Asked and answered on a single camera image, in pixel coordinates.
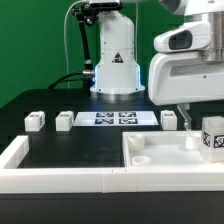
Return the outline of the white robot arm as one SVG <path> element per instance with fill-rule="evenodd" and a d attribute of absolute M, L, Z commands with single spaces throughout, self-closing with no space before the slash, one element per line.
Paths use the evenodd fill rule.
<path fill-rule="evenodd" d="M 157 54 L 146 87 L 136 62 L 134 24 L 119 13 L 122 0 L 81 0 L 72 14 L 80 29 L 100 24 L 100 61 L 85 65 L 94 76 L 90 94 L 111 101 L 147 91 L 156 105 L 175 104 L 191 128 L 187 113 L 193 102 L 224 99 L 224 0 L 158 0 L 185 22 L 154 39 Z"/>

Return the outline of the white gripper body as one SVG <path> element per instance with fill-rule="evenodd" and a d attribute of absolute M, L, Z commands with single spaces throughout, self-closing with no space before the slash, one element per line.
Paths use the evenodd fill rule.
<path fill-rule="evenodd" d="M 198 51 L 156 54 L 149 67 L 148 94 L 156 105 L 224 99 L 224 62 L 204 62 Z"/>

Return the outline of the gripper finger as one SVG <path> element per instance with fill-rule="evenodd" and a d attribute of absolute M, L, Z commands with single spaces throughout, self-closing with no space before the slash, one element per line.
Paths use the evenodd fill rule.
<path fill-rule="evenodd" d="M 184 118 L 185 129 L 187 131 L 190 131 L 192 129 L 192 118 L 188 113 L 188 111 L 190 110 L 190 104 L 189 103 L 178 104 L 177 108 Z"/>

